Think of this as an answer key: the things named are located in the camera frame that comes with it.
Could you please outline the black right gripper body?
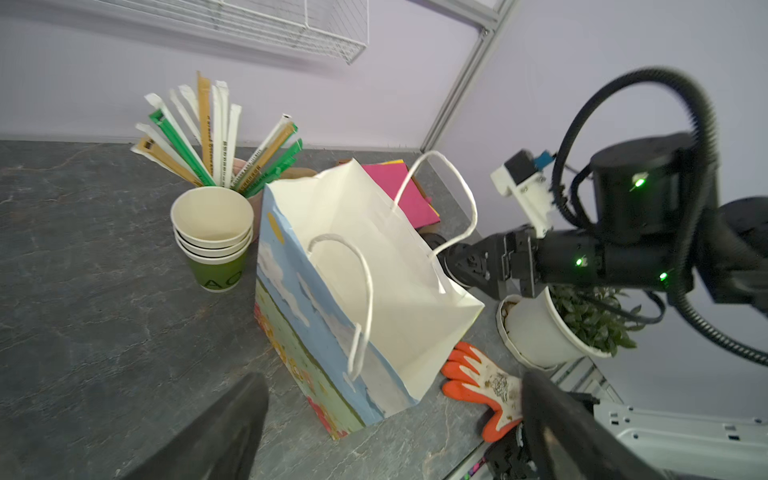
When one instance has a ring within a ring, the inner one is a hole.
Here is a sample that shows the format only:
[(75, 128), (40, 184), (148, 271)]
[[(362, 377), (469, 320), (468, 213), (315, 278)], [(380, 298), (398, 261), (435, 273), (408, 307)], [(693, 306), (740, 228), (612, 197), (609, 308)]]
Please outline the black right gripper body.
[(474, 244), (456, 243), (438, 254), (445, 273), (465, 289), (477, 288), (495, 300), (503, 300), (515, 290), (525, 298), (540, 294), (540, 275), (534, 254), (535, 230), (524, 225), (490, 235)]

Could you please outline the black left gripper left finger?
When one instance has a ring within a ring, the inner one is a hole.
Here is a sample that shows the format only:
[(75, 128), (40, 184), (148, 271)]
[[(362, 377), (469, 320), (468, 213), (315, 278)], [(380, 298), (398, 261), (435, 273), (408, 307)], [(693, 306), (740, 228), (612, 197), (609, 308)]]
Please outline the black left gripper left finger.
[(247, 479), (269, 407), (266, 379), (245, 375), (128, 479)]

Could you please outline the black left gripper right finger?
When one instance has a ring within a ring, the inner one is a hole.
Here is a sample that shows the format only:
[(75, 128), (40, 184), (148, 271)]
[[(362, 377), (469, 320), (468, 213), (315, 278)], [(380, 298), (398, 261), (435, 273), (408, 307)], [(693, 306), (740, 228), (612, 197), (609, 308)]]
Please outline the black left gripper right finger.
[(521, 395), (525, 438), (540, 479), (660, 477), (542, 372), (525, 373)]

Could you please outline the green white paper bag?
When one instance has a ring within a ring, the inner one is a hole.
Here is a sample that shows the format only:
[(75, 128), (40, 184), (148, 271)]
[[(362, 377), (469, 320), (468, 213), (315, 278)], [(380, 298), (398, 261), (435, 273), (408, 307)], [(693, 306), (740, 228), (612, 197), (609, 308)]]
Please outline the green white paper bag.
[(254, 315), (331, 438), (417, 405), (483, 303), (356, 161), (263, 192)]

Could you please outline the paper cups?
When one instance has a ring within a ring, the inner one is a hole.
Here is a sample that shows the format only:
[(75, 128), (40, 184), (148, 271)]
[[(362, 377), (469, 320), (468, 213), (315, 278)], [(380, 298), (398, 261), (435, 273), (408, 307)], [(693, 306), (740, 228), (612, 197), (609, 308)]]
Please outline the paper cups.
[(254, 239), (255, 215), (248, 200), (223, 187), (198, 187), (174, 201), (170, 219), (199, 286), (213, 293), (233, 289)]

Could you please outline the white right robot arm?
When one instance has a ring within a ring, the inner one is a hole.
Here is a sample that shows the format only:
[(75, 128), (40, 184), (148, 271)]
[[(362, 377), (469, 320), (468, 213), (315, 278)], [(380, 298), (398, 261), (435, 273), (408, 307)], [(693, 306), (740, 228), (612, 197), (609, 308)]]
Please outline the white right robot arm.
[[(595, 153), (570, 182), (563, 173), (591, 115), (640, 84), (676, 95), (691, 127)], [(522, 364), (549, 370), (632, 349), (631, 335), (674, 310), (723, 350), (757, 365), (765, 351), (707, 321), (689, 294), (701, 280), (720, 304), (767, 309), (767, 200), (718, 199), (719, 149), (711, 103), (684, 73), (646, 67), (608, 82), (579, 110), (559, 149), (522, 150), (493, 173), (522, 226), (475, 243), (430, 233), (444, 272), (499, 303), (497, 326)]]

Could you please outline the potted green plant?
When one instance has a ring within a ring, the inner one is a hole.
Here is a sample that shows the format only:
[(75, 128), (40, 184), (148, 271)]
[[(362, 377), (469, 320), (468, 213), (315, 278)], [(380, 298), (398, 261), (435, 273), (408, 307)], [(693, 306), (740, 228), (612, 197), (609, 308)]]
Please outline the potted green plant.
[(505, 347), (529, 369), (549, 371), (583, 357), (611, 358), (634, 349), (644, 328), (619, 315), (616, 289), (579, 292), (552, 286), (534, 298), (510, 294), (499, 302), (497, 329)]

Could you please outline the orange white work glove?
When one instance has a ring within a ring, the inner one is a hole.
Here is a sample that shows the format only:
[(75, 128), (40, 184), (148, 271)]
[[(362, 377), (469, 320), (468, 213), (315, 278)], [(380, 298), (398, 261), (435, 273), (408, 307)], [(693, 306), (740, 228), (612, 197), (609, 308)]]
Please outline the orange white work glove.
[(475, 346), (457, 343), (441, 373), (447, 379), (441, 387), (446, 397), (483, 404), (493, 411), (482, 431), (485, 442), (501, 440), (522, 421), (522, 381), (499, 368)]

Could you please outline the pink straw holder cup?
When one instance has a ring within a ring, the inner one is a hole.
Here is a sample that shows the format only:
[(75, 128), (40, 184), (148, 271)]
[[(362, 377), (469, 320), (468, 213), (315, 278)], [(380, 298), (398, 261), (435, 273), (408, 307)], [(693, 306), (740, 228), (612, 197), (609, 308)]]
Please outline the pink straw holder cup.
[[(245, 160), (234, 158), (233, 159), (233, 175), (238, 174), (243, 169), (245, 164), (246, 164)], [(252, 244), (256, 244), (259, 238), (262, 200), (263, 200), (262, 193), (258, 193), (248, 198), (248, 202), (252, 207), (253, 215), (254, 215), (253, 226), (252, 226), (252, 230), (253, 230)]]

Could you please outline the bundle of wrapped straws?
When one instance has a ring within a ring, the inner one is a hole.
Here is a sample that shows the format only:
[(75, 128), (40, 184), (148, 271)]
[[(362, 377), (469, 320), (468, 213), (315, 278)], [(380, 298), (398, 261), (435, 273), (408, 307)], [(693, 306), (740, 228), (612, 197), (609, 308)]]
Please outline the bundle of wrapped straws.
[(198, 75), (194, 86), (173, 87), (165, 98), (149, 93), (145, 100), (151, 112), (135, 125), (142, 137), (131, 152), (196, 187), (223, 187), (252, 198), (274, 181), (315, 174), (295, 165), (303, 141), (287, 114), (251, 154), (236, 157), (243, 108), (231, 100), (224, 81)]

